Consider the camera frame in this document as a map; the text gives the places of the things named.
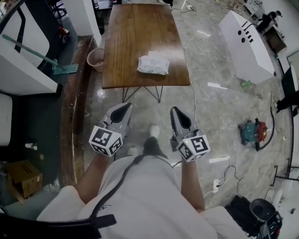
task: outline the table top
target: table top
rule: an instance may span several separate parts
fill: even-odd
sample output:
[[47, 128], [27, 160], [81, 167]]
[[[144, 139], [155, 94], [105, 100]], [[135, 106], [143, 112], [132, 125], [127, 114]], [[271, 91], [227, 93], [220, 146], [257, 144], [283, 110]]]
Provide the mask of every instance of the table top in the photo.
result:
[[[137, 71], [138, 58], [159, 51], [168, 75]], [[184, 49], [169, 6], [123, 4], [112, 8], [105, 45], [102, 88], [190, 85]]]

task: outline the white sneaker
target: white sneaker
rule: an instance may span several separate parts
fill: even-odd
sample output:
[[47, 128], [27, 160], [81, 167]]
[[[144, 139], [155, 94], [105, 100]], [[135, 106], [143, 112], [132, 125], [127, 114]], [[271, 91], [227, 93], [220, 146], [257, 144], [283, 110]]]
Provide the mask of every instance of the white sneaker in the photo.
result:
[[158, 0], [158, 2], [170, 6], [169, 3], [166, 3], [166, 2], [164, 2], [163, 0]]
[[158, 125], [152, 125], [149, 129], [149, 135], [155, 137], [156, 139], [159, 137], [160, 128]]
[[136, 147], [131, 147], [128, 150], [128, 156], [138, 156], [138, 151]]

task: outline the cardboard box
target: cardboard box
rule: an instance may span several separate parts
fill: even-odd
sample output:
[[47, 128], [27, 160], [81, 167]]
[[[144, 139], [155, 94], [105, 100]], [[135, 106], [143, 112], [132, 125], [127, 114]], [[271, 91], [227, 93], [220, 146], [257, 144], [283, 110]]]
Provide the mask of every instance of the cardboard box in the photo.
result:
[[43, 174], [29, 160], [5, 165], [8, 190], [23, 204], [24, 199], [43, 187]]

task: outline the marble floor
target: marble floor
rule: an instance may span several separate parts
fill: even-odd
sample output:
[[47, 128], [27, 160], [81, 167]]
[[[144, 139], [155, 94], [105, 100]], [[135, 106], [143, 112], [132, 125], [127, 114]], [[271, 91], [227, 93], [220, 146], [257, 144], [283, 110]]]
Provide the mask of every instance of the marble floor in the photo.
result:
[[[138, 3], [140, 0], [130, 0], [129, 3]], [[175, 1], [174, 8], [180, 8], [183, 1]], [[196, 92], [195, 115], [198, 128], [207, 135], [211, 152], [207, 157], [197, 161], [199, 181], [203, 192], [213, 188], [213, 180], [222, 178], [227, 169], [228, 161], [209, 163], [209, 158], [230, 156], [230, 163], [236, 166], [236, 176], [243, 179], [239, 184], [239, 193], [253, 200], [265, 197], [274, 176], [274, 165], [282, 170], [287, 164], [286, 158], [290, 155], [291, 120], [288, 111], [276, 115], [277, 131], [271, 143], [259, 152], [250, 145], [243, 146], [238, 131], [238, 124], [248, 119], [258, 117], [266, 122], [271, 134], [272, 120], [270, 115], [271, 91], [276, 98], [282, 98], [281, 71], [273, 53], [271, 59], [277, 77], [264, 81], [259, 85], [250, 85], [243, 89], [241, 80], [235, 75], [232, 59], [229, 54], [224, 37], [218, 27], [220, 21], [229, 11], [224, 4], [213, 0], [189, 0], [196, 7], [197, 12], [181, 13], [173, 10], [178, 32], [184, 47], [193, 37], [195, 30], [205, 32], [209, 37], [202, 37], [203, 42], [192, 39], [187, 48], [187, 61], [190, 80]], [[157, 3], [155, 0], [142, 1], [142, 3]], [[105, 46], [105, 35], [102, 46]], [[208, 86], [208, 83], [219, 84], [223, 88]], [[97, 125], [104, 113], [110, 107], [121, 103], [122, 89], [103, 90], [101, 88], [101, 74], [93, 72], [88, 88], [86, 100], [86, 113], [84, 121], [85, 168], [88, 167], [95, 153], [88, 144], [89, 135], [94, 125]], [[125, 145], [118, 151], [117, 158], [124, 157], [130, 146], [142, 152], [142, 145], [148, 137], [151, 124], [160, 126], [159, 143], [161, 149], [168, 155], [171, 163], [180, 161], [177, 152], [173, 153], [169, 139], [172, 128], [169, 112], [173, 106], [186, 111], [194, 117], [194, 92], [188, 87], [165, 87], [161, 103], [145, 90], [140, 89], [131, 99], [133, 113], [131, 130]], [[181, 177], [181, 166], [175, 167], [178, 178]], [[211, 206], [226, 205], [237, 194], [238, 180], [234, 177], [231, 168], [225, 185], [219, 188]], [[210, 203], [213, 194], [205, 198]]]

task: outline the white shirt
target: white shirt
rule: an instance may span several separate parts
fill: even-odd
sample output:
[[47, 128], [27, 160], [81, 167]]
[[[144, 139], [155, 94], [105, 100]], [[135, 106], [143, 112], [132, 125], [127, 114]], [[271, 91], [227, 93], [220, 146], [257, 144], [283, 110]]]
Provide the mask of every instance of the white shirt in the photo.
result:
[[[120, 181], [135, 157], [122, 158], [106, 170], [98, 195], [84, 204], [72, 186], [64, 187], [37, 220], [68, 221], [88, 218], [95, 205]], [[128, 172], [122, 186], [99, 210], [114, 214], [115, 225], [100, 229], [109, 239], [246, 239], [223, 207], [197, 213], [178, 189], [167, 159], [147, 156]]]

